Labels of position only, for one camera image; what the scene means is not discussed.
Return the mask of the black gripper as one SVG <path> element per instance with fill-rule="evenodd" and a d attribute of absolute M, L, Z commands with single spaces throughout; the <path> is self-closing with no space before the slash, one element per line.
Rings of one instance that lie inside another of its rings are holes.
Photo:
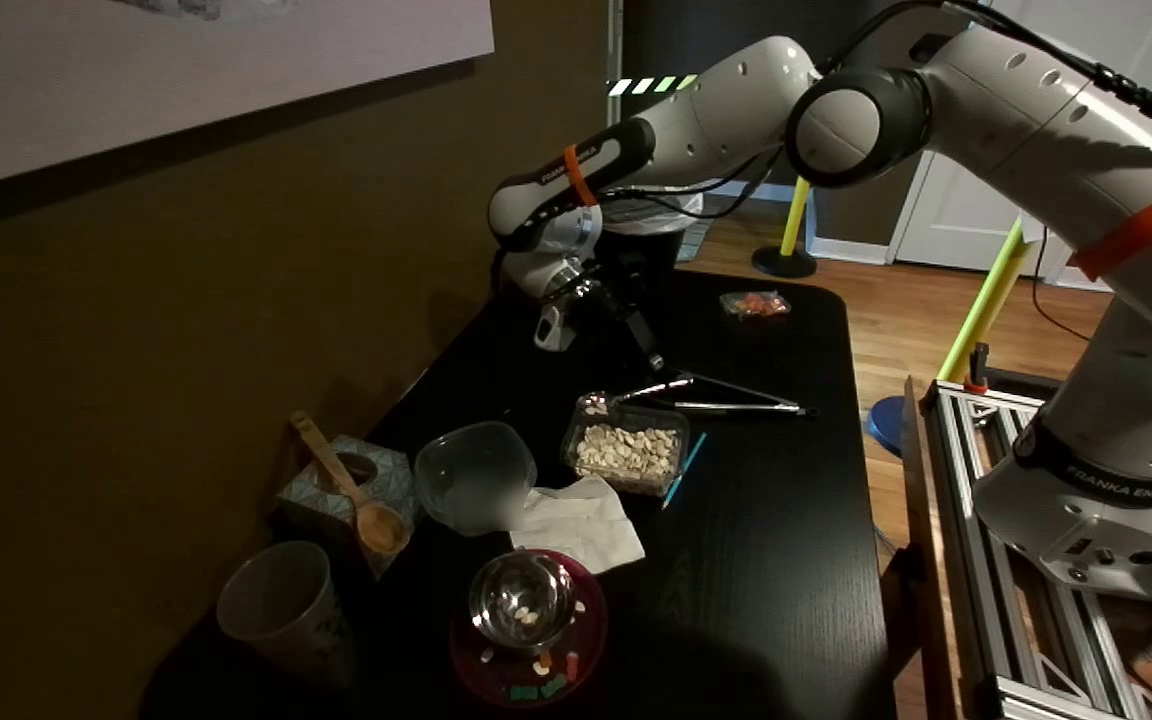
<path fill-rule="evenodd" d="M 506 278 L 542 304 L 531 343 L 569 352 L 576 340 L 571 309 L 597 287 L 587 262 L 606 238 L 600 218 L 558 218 L 527 254 L 506 256 Z M 641 352 L 646 369 L 663 374 L 663 352 L 649 315 L 626 304 L 612 287 L 597 287 L 597 309 Z"/>

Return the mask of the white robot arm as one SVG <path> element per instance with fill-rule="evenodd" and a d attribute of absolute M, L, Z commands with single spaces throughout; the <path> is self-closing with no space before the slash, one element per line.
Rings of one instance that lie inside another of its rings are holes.
<path fill-rule="evenodd" d="M 1043 576 L 1152 599 L 1152 92 L 973 0 L 877 25 L 845 63 L 766 37 L 669 99 L 502 184 L 491 238 L 632 187 L 687 187 L 775 152 L 816 187 L 916 167 L 903 240 L 976 244 L 1021 220 L 1114 292 L 1081 364 L 973 487 L 986 528 Z"/>

